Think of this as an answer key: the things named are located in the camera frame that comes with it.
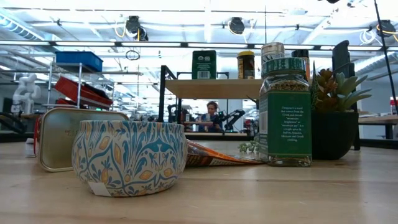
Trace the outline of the red plastic tray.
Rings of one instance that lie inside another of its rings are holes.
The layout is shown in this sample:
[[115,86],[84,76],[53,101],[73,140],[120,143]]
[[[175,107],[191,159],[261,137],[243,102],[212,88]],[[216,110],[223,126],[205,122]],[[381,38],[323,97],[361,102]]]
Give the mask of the red plastic tray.
[[97,108],[109,109],[113,104],[113,100],[109,99],[103,91],[87,84],[79,85],[77,82],[60,77],[55,84],[55,89],[74,101],[80,100],[80,104],[95,106]]

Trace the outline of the blue patterned candle tin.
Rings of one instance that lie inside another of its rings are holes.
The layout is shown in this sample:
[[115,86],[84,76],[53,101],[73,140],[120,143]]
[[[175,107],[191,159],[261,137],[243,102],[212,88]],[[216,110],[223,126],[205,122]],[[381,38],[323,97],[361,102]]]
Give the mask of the blue patterned candle tin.
[[84,120],[73,142],[72,166],[95,195],[150,195],[174,186],[185,169],[187,148],[181,124]]

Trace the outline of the person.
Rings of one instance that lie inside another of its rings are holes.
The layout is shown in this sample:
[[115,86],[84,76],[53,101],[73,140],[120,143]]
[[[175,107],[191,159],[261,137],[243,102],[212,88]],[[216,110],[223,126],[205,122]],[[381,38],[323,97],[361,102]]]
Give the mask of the person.
[[[207,113],[202,114],[199,121],[214,121],[216,119],[216,112],[218,110],[218,104],[214,101],[210,101],[206,105]],[[211,125],[199,125],[199,132],[220,132],[222,130],[222,122],[212,123]]]

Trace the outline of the yellow-lid spice jar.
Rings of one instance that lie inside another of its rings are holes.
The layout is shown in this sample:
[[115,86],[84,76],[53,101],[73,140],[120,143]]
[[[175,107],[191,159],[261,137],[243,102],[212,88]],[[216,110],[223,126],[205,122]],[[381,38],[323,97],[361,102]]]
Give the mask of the yellow-lid spice jar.
[[255,78],[255,61],[254,52],[242,51],[238,53],[238,78],[254,79]]

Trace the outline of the metal storage rack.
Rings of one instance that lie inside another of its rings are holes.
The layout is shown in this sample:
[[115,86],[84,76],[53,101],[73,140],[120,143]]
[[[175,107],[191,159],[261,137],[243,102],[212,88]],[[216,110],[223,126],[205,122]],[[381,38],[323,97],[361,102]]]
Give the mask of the metal storage rack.
[[[55,62],[52,62],[49,65],[49,70],[47,72],[48,75],[48,87],[47,87],[47,103],[44,104],[45,107],[49,108],[55,108],[55,107],[70,107],[70,108],[77,108],[80,109],[83,106],[87,108],[97,108],[95,106],[88,106],[88,105],[83,105],[80,104],[80,100],[78,97],[78,101],[75,103],[59,91],[55,89],[55,84],[57,83],[58,79],[60,77],[65,77],[67,79],[70,79],[72,81],[77,82],[79,85],[81,84],[87,84],[89,86],[92,86],[96,88],[97,90],[101,90],[104,92],[104,94],[111,100],[113,100],[113,104],[111,107],[107,110],[112,110],[114,107],[114,102],[117,100],[118,96],[117,94],[120,93],[122,96],[127,95],[131,96],[132,94],[128,90],[122,90],[121,82],[116,82],[112,80],[109,76],[110,75],[135,75],[137,77],[142,76],[141,72],[126,72],[126,71],[105,71],[105,72],[83,72],[82,71],[83,65],[79,65],[79,72],[71,72],[68,70],[65,70],[59,66],[56,65]],[[54,103],[51,102],[51,96],[52,96],[52,91],[56,91],[57,93],[61,94],[64,96],[67,100],[71,101],[70,104],[61,104],[58,100],[55,100]]]

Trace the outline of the succulent plant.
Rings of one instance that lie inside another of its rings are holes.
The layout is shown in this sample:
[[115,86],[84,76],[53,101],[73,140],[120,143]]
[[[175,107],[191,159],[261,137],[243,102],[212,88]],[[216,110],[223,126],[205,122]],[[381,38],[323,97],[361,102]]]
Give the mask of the succulent plant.
[[309,80],[301,58],[265,62],[262,74],[259,132],[241,151],[256,151],[271,166],[309,166],[351,149],[359,119],[352,106],[371,97],[356,90],[362,78],[323,69]]

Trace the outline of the beige-lid round spice jar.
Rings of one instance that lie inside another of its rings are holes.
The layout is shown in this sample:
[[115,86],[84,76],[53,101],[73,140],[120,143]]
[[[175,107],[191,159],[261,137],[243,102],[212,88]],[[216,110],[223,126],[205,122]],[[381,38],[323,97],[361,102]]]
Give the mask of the beige-lid round spice jar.
[[261,58],[263,62],[285,57],[284,44],[281,42],[271,42],[261,48]]

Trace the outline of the blue storage bin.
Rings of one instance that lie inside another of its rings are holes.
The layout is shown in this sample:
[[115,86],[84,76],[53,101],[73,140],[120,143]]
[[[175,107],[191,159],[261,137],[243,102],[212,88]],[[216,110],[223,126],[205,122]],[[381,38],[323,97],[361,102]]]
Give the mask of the blue storage bin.
[[55,63],[71,72],[79,72],[80,64],[83,65],[83,72],[101,72],[103,70],[103,60],[89,51],[57,51]]

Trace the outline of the orange spice bottle black cap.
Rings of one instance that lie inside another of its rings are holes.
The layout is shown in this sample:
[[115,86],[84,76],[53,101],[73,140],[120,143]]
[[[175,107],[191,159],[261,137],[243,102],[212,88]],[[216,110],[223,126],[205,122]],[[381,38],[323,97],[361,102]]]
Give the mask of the orange spice bottle black cap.
[[306,80],[310,79],[310,61],[309,61],[309,52],[306,49],[294,50],[291,53],[292,57],[302,58],[305,61],[305,72],[306,72]]

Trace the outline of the green-lid oregano jar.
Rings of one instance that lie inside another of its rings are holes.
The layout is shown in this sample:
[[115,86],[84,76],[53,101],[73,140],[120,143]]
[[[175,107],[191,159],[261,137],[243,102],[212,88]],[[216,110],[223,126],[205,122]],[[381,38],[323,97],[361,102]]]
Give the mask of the green-lid oregano jar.
[[312,164],[310,85],[305,61],[286,57],[263,64],[259,90],[259,155],[270,166]]

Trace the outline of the red rectangular tin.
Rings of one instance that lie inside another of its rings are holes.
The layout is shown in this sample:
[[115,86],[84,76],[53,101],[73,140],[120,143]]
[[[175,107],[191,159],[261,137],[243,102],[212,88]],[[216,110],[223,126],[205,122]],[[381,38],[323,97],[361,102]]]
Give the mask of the red rectangular tin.
[[36,143],[40,166],[47,172],[72,170],[72,146],[83,120],[127,121],[124,113],[115,111],[54,108],[39,119]]

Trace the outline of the wooden shelf with black frame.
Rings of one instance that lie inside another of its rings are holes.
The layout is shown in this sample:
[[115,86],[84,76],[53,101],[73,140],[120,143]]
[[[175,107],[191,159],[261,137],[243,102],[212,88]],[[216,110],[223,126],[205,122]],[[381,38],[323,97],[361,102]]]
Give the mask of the wooden shelf with black frame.
[[[160,106],[164,105],[165,91],[177,97],[177,108],[183,99],[209,100],[254,100],[259,101],[262,80],[178,80],[165,65],[161,66]],[[360,149],[359,115],[355,112],[309,112],[312,131],[313,151],[322,151],[321,147],[338,150]]]

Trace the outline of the dark green rectangular tin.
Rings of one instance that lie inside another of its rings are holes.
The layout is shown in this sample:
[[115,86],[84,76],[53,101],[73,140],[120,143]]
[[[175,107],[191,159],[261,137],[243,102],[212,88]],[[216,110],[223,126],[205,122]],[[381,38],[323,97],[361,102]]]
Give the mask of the dark green rectangular tin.
[[216,79],[216,51],[196,50],[192,52],[192,79]]

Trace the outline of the orange spice packet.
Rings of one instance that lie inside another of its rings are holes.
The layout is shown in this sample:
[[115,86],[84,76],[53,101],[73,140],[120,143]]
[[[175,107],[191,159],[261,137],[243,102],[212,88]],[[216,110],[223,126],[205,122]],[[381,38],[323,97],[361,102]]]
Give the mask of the orange spice packet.
[[207,167],[207,166],[248,166],[260,165],[264,162],[256,159],[246,159],[237,156],[229,156],[221,152],[210,149],[199,143],[187,140],[187,167]]

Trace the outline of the black ceiling-mounted device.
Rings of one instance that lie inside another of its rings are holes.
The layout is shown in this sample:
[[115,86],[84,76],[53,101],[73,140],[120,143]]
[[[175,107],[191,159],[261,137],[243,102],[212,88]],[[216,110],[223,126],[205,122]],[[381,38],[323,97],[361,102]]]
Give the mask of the black ceiling-mounted device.
[[139,42],[147,42],[149,40],[147,31],[139,22],[139,16],[129,16],[126,20],[125,28],[128,36]]
[[390,37],[398,34],[398,31],[390,20],[381,20],[380,24],[376,26],[376,33],[380,37]]
[[245,30],[245,25],[241,17],[232,17],[228,22],[229,31],[234,35],[242,35]]

